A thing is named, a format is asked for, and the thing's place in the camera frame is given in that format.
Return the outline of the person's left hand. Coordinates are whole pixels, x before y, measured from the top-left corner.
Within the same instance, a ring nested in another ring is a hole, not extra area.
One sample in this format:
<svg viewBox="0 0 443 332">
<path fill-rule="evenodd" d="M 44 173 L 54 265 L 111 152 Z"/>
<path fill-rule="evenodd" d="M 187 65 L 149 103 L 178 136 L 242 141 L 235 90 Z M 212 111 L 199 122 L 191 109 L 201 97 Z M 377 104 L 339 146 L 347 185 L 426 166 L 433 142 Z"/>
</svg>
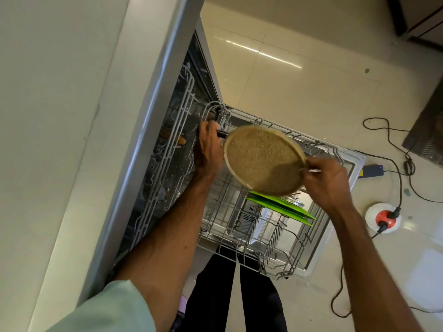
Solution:
<svg viewBox="0 0 443 332">
<path fill-rule="evenodd" d="M 213 181 L 224 160 L 222 142 L 197 142 L 194 149 L 195 175 Z"/>
</svg>

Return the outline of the person's right hand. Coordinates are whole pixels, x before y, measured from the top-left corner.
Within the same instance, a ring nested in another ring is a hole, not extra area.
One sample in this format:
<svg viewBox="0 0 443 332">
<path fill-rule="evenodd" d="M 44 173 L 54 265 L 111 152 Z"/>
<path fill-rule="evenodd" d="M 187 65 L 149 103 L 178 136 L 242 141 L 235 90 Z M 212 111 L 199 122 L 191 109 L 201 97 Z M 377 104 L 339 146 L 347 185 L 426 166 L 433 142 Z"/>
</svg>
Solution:
<svg viewBox="0 0 443 332">
<path fill-rule="evenodd" d="M 308 194 L 328 215 L 354 208 L 347 171 L 336 159 L 307 157 L 302 176 Z"/>
</svg>

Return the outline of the beige speckled round plate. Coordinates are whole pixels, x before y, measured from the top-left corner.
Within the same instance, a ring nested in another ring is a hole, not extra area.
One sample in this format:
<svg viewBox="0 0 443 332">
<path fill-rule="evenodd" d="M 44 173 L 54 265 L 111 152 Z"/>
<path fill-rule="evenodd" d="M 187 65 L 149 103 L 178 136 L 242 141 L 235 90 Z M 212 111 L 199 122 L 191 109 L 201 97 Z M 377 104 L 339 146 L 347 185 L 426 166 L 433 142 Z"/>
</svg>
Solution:
<svg viewBox="0 0 443 332">
<path fill-rule="evenodd" d="M 307 156 L 284 133 L 263 126 L 241 126 L 224 138 L 224 162 L 232 176 L 251 191 L 287 196 L 303 186 Z"/>
</svg>

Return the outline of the person's left forearm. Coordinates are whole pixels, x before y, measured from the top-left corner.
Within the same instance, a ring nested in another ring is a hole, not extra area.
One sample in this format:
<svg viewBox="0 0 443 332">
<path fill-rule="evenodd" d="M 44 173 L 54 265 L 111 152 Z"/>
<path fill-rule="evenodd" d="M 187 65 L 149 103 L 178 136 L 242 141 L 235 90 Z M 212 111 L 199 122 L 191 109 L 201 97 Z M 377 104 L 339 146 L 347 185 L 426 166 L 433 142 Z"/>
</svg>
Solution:
<svg viewBox="0 0 443 332">
<path fill-rule="evenodd" d="M 179 305 L 215 176 L 214 172 L 197 171 L 178 201 L 116 274 L 117 280 L 135 285 L 152 316 L 174 312 Z"/>
</svg>

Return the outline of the person's right forearm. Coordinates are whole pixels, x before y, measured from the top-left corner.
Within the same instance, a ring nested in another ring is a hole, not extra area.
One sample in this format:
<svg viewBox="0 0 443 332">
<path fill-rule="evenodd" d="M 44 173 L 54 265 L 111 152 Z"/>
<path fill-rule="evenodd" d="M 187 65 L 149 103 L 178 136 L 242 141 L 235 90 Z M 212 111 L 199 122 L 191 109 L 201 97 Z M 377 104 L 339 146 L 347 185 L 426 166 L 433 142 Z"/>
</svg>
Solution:
<svg viewBox="0 0 443 332">
<path fill-rule="evenodd" d="M 424 332 L 353 204 L 325 210 L 341 247 L 355 332 Z"/>
</svg>

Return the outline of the wooden utensil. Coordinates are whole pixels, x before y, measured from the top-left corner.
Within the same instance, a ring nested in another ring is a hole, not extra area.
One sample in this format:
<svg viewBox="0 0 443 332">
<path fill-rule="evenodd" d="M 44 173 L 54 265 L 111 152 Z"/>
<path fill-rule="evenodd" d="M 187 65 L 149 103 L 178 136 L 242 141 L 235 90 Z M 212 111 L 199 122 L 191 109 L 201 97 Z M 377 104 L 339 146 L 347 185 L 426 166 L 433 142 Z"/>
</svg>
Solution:
<svg viewBox="0 0 443 332">
<path fill-rule="evenodd" d="M 170 128 L 162 127 L 159 132 L 159 137 L 164 141 L 171 140 L 173 144 L 183 146 L 186 144 L 186 139 L 181 136 L 179 132 L 174 132 Z"/>
</svg>

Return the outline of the clear glass bowl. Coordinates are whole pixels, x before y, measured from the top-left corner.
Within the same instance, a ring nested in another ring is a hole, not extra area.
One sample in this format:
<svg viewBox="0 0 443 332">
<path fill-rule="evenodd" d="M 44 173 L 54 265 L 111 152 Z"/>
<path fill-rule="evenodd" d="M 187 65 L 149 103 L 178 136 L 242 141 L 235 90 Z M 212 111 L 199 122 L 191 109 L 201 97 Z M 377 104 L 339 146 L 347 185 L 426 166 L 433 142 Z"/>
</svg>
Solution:
<svg viewBox="0 0 443 332">
<path fill-rule="evenodd" d="M 280 198 L 293 205 L 303 208 L 305 207 L 305 204 L 299 199 L 300 194 L 301 192 L 296 192 L 290 195 L 281 196 Z"/>
</svg>

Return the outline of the black power adapter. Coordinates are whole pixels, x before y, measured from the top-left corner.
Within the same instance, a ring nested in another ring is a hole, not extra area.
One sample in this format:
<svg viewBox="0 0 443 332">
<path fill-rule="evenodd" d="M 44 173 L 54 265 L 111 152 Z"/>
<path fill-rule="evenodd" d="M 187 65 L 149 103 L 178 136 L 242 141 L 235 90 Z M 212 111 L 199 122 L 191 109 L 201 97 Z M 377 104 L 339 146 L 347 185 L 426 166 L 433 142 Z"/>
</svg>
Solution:
<svg viewBox="0 0 443 332">
<path fill-rule="evenodd" d="M 363 178 L 375 178 L 382 176 L 384 176 L 383 165 L 371 164 L 371 165 L 366 165 L 361 169 L 358 178 L 363 179 Z"/>
</svg>

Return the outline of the stainless steel dishwasher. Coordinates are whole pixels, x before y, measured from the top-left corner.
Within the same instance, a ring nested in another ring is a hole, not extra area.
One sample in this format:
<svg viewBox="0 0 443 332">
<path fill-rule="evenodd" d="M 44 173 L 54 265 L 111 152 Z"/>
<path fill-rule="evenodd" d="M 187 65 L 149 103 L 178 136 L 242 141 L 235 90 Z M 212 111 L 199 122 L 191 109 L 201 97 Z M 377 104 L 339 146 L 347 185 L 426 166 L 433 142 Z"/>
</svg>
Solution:
<svg viewBox="0 0 443 332">
<path fill-rule="evenodd" d="M 152 214 L 169 177 L 176 144 L 159 137 L 162 127 L 186 131 L 191 150 L 198 127 L 189 118 L 198 80 L 207 96 L 218 91 L 202 27 L 205 0 L 130 0 L 78 178 L 87 192 L 104 197 L 111 155 L 125 152 L 119 178 L 97 237 L 77 306 L 95 296 L 111 270 L 155 225 Z"/>
</svg>

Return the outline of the round white red extension socket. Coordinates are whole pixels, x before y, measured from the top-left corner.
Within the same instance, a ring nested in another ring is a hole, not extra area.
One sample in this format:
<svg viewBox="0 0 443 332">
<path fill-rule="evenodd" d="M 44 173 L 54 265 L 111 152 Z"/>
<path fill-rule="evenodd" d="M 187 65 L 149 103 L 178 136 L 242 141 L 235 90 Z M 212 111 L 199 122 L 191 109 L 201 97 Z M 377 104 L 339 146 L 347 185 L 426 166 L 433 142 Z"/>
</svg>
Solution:
<svg viewBox="0 0 443 332">
<path fill-rule="evenodd" d="M 376 203 L 368 207 L 364 216 L 367 227 L 373 232 L 377 233 L 378 230 L 377 223 L 383 220 L 390 223 L 390 225 L 389 229 L 383 232 L 382 234 L 390 234 L 398 230 L 402 223 L 401 215 L 397 219 L 388 219 L 386 217 L 387 212 L 394 210 L 395 207 L 396 206 L 387 203 Z"/>
</svg>

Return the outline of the black mesh appliance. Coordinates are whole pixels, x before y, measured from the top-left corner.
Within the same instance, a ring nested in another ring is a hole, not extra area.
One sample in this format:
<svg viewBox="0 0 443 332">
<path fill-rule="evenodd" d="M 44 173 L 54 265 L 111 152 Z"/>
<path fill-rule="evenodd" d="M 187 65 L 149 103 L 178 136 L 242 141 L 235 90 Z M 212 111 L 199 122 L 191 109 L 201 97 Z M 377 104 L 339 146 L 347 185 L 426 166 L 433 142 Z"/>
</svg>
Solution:
<svg viewBox="0 0 443 332">
<path fill-rule="evenodd" d="M 443 84 L 435 88 L 402 147 L 443 169 Z"/>
</svg>

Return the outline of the black trousers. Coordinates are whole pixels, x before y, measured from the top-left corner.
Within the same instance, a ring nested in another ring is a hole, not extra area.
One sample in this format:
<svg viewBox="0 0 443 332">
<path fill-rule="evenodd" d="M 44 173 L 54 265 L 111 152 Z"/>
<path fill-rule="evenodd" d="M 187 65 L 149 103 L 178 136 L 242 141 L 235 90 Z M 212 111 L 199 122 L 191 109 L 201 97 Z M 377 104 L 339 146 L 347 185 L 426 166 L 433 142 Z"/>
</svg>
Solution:
<svg viewBox="0 0 443 332">
<path fill-rule="evenodd" d="M 196 279 L 176 332 L 225 332 L 236 262 L 246 332 L 287 332 L 280 296 L 271 279 L 258 272 L 259 263 L 219 246 Z"/>
</svg>

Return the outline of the light green shirt sleeve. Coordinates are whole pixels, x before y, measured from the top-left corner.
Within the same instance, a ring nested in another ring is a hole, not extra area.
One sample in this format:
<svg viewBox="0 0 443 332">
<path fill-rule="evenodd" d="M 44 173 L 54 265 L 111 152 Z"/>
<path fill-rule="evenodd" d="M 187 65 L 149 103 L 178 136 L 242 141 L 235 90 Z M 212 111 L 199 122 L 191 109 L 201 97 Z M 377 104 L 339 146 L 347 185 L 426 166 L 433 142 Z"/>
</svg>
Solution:
<svg viewBox="0 0 443 332">
<path fill-rule="evenodd" d="M 46 332 L 156 332 L 146 301 L 130 280 L 110 282 Z"/>
</svg>

